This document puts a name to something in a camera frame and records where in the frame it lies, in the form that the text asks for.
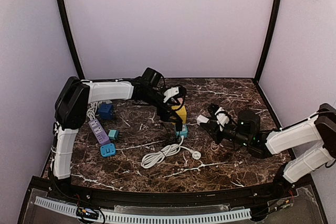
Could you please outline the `white usb charger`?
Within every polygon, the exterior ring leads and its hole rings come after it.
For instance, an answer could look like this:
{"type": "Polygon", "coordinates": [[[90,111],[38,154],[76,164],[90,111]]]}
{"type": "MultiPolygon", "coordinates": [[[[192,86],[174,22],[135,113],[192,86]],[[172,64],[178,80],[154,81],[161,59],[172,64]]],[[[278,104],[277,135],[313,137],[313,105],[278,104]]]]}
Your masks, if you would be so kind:
{"type": "Polygon", "coordinates": [[[203,116],[203,115],[199,115],[196,119],[197,124],[200,125],[201,123],[207,123],[209,121],[209,118],[203,116]]]}

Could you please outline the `yellow cube socket adapter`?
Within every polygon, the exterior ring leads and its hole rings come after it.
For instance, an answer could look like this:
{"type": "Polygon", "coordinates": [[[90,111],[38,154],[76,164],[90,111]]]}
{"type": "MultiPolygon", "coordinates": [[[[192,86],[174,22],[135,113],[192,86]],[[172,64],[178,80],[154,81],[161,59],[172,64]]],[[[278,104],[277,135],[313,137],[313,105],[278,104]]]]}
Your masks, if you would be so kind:
{"type": "Polygon", "coordinates": [[[182,119],[182,124],[186,124],[186,119],[187,119],[187,111],[185,106],[182,106],[179,110],[179,106],[178,105],[174,105],[171,107],[176,113],[177,115],[182,119]]]}

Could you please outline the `black power adapter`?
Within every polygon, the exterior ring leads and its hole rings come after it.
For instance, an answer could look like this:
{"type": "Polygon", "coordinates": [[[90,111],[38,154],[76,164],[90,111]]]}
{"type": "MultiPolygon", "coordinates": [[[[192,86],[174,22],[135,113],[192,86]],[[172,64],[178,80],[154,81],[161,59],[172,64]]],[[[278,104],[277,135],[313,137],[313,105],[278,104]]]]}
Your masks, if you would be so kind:
{"type": "Polygon", "coordinates": [[[182,122],[175,123],[175,131],[176,131],[176,133],[183,131],[183,123],[182,122]]]}

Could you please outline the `teal power strip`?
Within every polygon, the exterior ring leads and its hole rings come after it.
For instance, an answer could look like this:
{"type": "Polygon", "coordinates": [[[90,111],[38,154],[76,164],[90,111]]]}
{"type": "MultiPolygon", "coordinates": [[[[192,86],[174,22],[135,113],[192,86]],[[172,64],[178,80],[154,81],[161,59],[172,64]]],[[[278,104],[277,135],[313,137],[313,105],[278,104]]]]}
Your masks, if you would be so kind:
{"type": "Polygon", "coordinates": [[[188,129],[187,129],[187,125],[186,124],[182,125],[182,129],[180,131],[178,131],[176,129],[176,127],[174,127],[174,129],[175,129],[175,136],[177,138],[181,138],[181,137],[187,138],[188,137],[188,129]]]}

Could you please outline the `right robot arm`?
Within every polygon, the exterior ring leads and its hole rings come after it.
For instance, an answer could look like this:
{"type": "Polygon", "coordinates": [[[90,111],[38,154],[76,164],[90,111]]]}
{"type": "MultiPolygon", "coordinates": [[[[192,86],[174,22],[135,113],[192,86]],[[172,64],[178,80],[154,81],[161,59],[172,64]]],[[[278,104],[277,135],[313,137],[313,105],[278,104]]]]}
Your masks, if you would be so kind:
{"type": "Polygon", "coordinates": [[[238,120],[216,104],[208,107],[209,117],[199,115],[200,125],[216,144],[228,140],[244,147],[247,152],[259,159],[270,158],[282,151],[299,145],[315,144],[278,169],[266,196],[280,197],[290,186],[312,171],[335,164],[335,108],[324,103],[309,117],[277,130],[260,130],[260,116],[252,110],[242,110],[238,120]]]}

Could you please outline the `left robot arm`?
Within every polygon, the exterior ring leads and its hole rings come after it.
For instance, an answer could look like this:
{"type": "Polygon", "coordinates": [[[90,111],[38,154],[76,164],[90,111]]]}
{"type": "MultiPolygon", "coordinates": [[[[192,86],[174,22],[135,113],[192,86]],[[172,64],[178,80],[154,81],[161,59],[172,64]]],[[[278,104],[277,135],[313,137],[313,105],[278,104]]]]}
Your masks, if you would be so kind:
{"type": "Polygon", "coordinates": [[[159,87],[159,82],[165,79],[152,68],[146,68],[143,75],[136,78],[80,80],[70,77],[55,103],[52,175],[58,180],[70,177],[73,145],[88,117],[90,105],[97,107],[113,100],[143,101],[156,107],[161,121],[174,123],[177,129],[182,129],[183,120],[177,111],[184,105],[186,88],[180,84],[159,87]]]}

